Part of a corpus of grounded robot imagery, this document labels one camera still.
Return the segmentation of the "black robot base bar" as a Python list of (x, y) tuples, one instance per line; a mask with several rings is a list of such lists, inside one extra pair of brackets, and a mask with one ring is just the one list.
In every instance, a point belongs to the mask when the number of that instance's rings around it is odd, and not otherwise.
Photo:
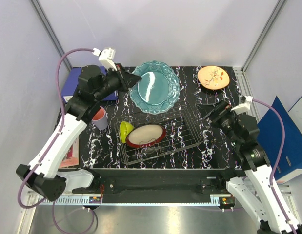
[(191, 191), (199, 194), (223, 193), (225, 183), (244, 177), (241, 169), (93, 169), (95, 184), (79, 186), (73, 193), (118, 194), (123, 191)]

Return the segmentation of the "pink plastic cup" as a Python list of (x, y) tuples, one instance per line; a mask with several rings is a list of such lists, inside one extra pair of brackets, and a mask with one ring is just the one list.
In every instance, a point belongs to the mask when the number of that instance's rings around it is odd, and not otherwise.
[(93, 121), (97, 121), (100, 120), (102, 118), (104, 118), (106, 115), (106, 111), (105, 109), (101, 106), (99, 111), (94, 115), (94, 117), (92, 118)]

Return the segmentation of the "teal scalloped plate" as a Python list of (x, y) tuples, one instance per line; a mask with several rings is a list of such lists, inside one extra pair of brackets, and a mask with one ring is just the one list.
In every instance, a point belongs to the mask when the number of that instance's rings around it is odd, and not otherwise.
[(133, 74), (141, 80), (131, 88), (129, 96), (142, 112), (165, 113), (179, 100), (180, 79), (166, 63), (145, 62), (137, 66)]

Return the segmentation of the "lilac plastic cup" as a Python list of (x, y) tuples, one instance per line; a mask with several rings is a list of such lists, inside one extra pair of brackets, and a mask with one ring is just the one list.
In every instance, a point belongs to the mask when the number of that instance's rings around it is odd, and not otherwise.
[(105, 115), (104, 118), (97, 121), (92, 120), (92, 122), (99, 130), (106, 129), (108, 127), (107, 114)]

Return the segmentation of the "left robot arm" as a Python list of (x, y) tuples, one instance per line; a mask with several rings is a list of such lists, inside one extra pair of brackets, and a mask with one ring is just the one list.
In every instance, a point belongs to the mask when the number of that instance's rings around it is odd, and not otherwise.
[(104, 74), (100, 67), (82, 67), (73, 97), (69, 99), (64, 115), (46, 145), (28, 164), (21, 164), (16, 174), (27, 186), (53, 202), (63, 192), (84, 188), (95, 193), (100, 188), (100, 175), (91, 169), (79, 169), (66, 173), (59, 166), (75, 139), (91, 123), (101, 108), (101, 101), (115, 91), (126, 92), (141, 80), (121, 64)]

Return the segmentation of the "cream floral plate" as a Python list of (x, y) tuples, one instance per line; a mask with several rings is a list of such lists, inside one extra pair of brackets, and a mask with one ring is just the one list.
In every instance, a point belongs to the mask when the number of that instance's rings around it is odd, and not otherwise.
[(200, 84), (209, 90), (225, 88), (230, 83), (228, 73), (218, 66), (206, 66), (201, 68), (197, 74)]

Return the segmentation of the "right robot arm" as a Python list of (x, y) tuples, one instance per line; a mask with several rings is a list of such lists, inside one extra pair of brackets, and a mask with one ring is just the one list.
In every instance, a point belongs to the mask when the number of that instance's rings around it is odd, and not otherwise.
[(287, 206), (274, 179), (274, 169), (257, 142), (259, 128), (256, 118), (246, 114), (253, 98), (243, 97), (232, 107), (222, 100), (205, 117), (233, 143), (235, 160), (255, 189), (252, 193), (242, 176), (231, 171), (216, 181), (219, 192), (232, 194), (257, 225), (259, 234), (302, 234), (302, 224)]

